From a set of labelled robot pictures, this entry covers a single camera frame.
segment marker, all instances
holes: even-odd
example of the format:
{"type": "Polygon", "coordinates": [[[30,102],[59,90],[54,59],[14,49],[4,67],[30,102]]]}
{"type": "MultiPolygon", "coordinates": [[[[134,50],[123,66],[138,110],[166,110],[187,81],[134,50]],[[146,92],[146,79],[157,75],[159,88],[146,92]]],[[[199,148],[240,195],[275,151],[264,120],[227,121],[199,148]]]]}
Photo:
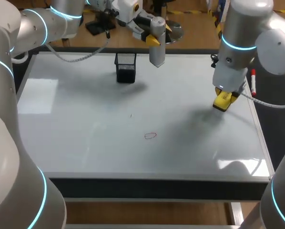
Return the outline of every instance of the marker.
{"type": "Polygon", "coordinates": [[[256,70],[252,69],[252,97],[256,96],[256,70]]]}

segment red circle drawing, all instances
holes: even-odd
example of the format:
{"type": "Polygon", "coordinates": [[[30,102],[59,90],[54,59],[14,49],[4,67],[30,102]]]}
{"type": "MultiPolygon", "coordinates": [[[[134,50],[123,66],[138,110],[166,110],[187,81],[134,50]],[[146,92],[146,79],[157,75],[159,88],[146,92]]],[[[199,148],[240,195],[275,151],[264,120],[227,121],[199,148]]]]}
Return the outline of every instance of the red circle drawing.
{"type": "Polygon", "coordinates": [[[144,138],[145,139],[152,139],[152,138],[155,138],[157,136],[156,133],[147,133],[144,135],[144,138]]]}

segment black pencil holder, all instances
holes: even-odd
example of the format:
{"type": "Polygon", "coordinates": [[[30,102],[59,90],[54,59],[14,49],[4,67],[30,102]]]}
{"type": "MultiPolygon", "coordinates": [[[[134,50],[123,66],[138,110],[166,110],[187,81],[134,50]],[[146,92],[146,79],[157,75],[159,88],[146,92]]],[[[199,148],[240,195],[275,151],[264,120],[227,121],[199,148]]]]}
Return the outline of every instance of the black pencil holder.
{"type": "Polygon", "coordinates": [[[136,76],[136,53],[117,53],[115,56],[118,83],[134,83],[136,76]]]}

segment floor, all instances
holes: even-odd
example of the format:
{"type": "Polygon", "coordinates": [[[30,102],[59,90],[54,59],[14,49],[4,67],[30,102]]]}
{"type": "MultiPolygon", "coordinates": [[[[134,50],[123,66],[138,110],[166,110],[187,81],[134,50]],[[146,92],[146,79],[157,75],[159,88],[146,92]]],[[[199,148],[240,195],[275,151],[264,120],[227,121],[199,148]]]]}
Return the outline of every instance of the floor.
{"type": "MultiPolygon", "coordinates": [[[[43,0],[34,0],[37,7],[43,7],[43,0]]],[[[31,7],[30,0],[10,0],[18,8],[31,7]]],[[[275,0],[275,9],[284,10],[285,0],[275,0]]],[[[177,0],[169,3],[169,10],[206,11],[204,0],[177,0]]],[[[215,32],[214,22],[207,14],[169,15],[169,19],[182,24],[185,36],[179,42],[168,45],[168,49],[218,49],[220,41],[215,32]]],[[[85,14],[84,23],[94,20],[94,15],[85,14]]],[[[71,46],[99,47],[105,42],[104,35],[91,36],[81,26],[78,35],[70,40],[71,46]]],[[[132,37],[126,28],[117,25],[111,32],[108,47],[147,48],[132,37]]],[[[255,203],[242,203],[244,217],[253,209],[255,203]]],[[[227,206],[220,202],[206,203],[67,203],[68,223],[91,224],[205,224],[227,225],[230,219],[226,213],[227,206]]]]}

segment blue led ring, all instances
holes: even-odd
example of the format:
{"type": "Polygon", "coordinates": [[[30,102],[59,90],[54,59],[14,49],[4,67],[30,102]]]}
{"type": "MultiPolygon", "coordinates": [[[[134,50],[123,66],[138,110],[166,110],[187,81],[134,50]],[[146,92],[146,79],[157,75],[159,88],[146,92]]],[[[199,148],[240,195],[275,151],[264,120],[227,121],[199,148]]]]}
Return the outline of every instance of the blue led ring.
{"type": "Polygon", "coordinates": [[[5,68],[7,68],[7,70],[10,72],[10,74],[11,74],[12,77],[14,78],[13,72],[12,72],[12,70],[10,69],[10,67],[8,67],[6,64],[4,64],[2,61],[0,61],[0,64],[3,65],[5,68]]]}
{"type": "Polygon", "coordinates": [[[60,11],[57,11],[56,9],[54,9],[52,6],[51,6],[51,9],[52,9],[55,13],[60,14],[60,15],[62,15],[62,16],[64,16],[64,17],[67,17],[67,18],[79,19],[79,18],[82,17],[82,15],[80,15],[80,16],[71,16],[71,15],[68,15],[68,14],[65,14],[65,13],[61,13],[60,11]]]}
{"type": "Polygon", "coordinates": [[[31,11],[31,12],[33,12],[33,13],[37,14],[37,15],[38,15],[38,17],[39,17],[39,18],[41,18],[41,20],[42,20],[42,22],[43,22],[43,24],[44,24],[44,26],[45,26],[45,32],[46,32],[46,34],[45,34],[45,39],[44,39],[43,43],[41,44],[41,45],[43,45],[43,44],[46,42],[46,40],[47,40],[47,36],[48,36],[46,23],[45,23],[45,21],[44,21],[43,17],[42,17],[40,14],[38,14],[36,11],[34,11],[34,10],[27,10],[27,11],[31,11]]]}
{"type": "Polygon", "coordinates": [[[275,207],[276,207],[278,213],[280,214],[281,218],[282,218],[282,219],[284,220],[284,222],[285,222],[285,216],[282,214],[282,212],[281,212],[281,210],[279,209],[279,207],[278,207],[278,205],[277,205],[277,203],[276,203],[276,200],[275,200],[275,196],[274,196],[274,185],[273,185],[273,183],[274,183],[274,180],[272,180],[272,197],[273,197],[273,202],[274,202],[274,205],[275,205],[275,207]]]}
{"type": "Polygon", "coordinates": [[[223,35],[222,35],[222,41],[224,41],[224,43],[227,44],[229,47],[231,47],[231,48],[233,48],[233,49],[241,50],[241,51],[248,51],[248,50],[253,50],[253,49],[257,48],[256,46],[250,47],[250,48],[241,48],[241,47],[234,46],[234,45],[228,43],[228,42],[224,39],[224,36],[223,36],[223,35]]]}
{"type": "Polygon", "coordinates": [[[38,221],[42,211],[43,211],[43,208],[44,208],[44,205],[45,205],[45,200],[46,200],[46,196],[47,196],[47,184],[46,184],[46,178],[43,174],[43,172],[39,169],[39,171],[41,172],[42,174],[42,177],[43,177],[43,182],[44,182],[44,194],[43,194],[43,200],[42,200],[42,203],[41,203],[41,206],[40,206],[40,209],[36,215],[36,217],[34,218],[34,220],[32,221],[32,223],[29,225],[29,227],[27,229],[32,229],[32,227],[36,224],[36,222],[38,221]]]}

